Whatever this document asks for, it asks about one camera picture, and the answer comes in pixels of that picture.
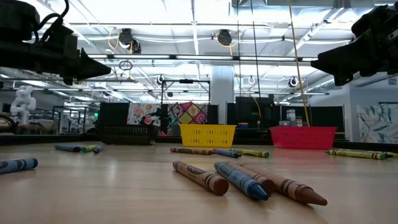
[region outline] colorful quilt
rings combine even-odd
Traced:
[[[358,106],[361,142],[398,144],[398,105]]]
[[[208,105],[187,102],[168,106],[171,122],[167,128],[167,133],[161,133],[161,135],[180,136],[180,124],[204,124],[207,120]],[[160,104],[131,103],[127,123],[139,124],[143,116],[156,111],[157,108],[160,108]],[[152,119],[156,119],[156,117],[145,119],[145,123],[150,124]],[[160,126],[160,121],[155,121],[154,125]]]

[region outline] red basket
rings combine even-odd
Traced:
[[[270,130],[275,147],[327,150],[333,146],[337,128],[277,126]]]

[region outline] yellow crayon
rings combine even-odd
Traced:
[[[387,158],[388,157],[390,157],[390,158],[398,158],[398,153],[393,153],[393,152],[381,152],[381,151],[368,151],[368,150],[354,150],[354,149],[336,149],[336,150],[342,150],[342,151],[353,151],[353,152],[373,152],[373,153],[385,153],[385,154],[387,154],[387,155],[390,155],[390,156],[387,156]]]
[[[98,145],[90,145],[90,146],[85,146],[81,148],[81,152],[83,153],[87,153],[87,152],[91,152],[92,150],[94,150]]]
[[[371,153],[371,152],[354,152],[354,151],[344,151],[344,150],[328,150],[325,153],[335,156],[350,156],[350,157],[360,157],[365,159],[386,159],[384,153]]]
[[[255,150],[248,150],[248,149],[230,149],[230,151],[237,152],[244,156],[257,156],[257,157],[269,157],[269,152],[266,151],[255,151]]]

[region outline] white statue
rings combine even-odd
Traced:
[[[18,116],[19,124],[27,124],[29,111],[36,109],[36,99],[32,97],[33,87],[20,86],[16,92],[16,98],[11,104],[11,116]]]

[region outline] metal frame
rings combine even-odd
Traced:
[[[163,95],[164,95],[164,93],[165,93],[165,91],[168,89],[168,88],[170,88],[170,86],[172,86],[175,82],[180,82],[180,83],[184,83],[183,81],[187,81],[186,79],[182,79],[182,80],[162,80],[162,84],[161,84],[161,96],[160,96],[160,107],[162,107],[162,105],[163,105]],[[190,81],[190,82],[192,82],[192,83],[199,83],[199,85],[201,85],[205,90],[206,90],[206,88],[201,84],[201,83],[207,83],[207,84],[209,84],[209,89],[208,90],[206,90],[208,93],[209,93],[209,100],[208,100],[208,104],[210,105],[210,90],[211,90],[211,86],[210,86],[210,81],[203,81],[203,80],[188,80],[188,81]],[[166,83],[168,83],[168,82],[171,82],[171,84],[166,88],[166,89],[164,89],[164,84],[166,84]]]

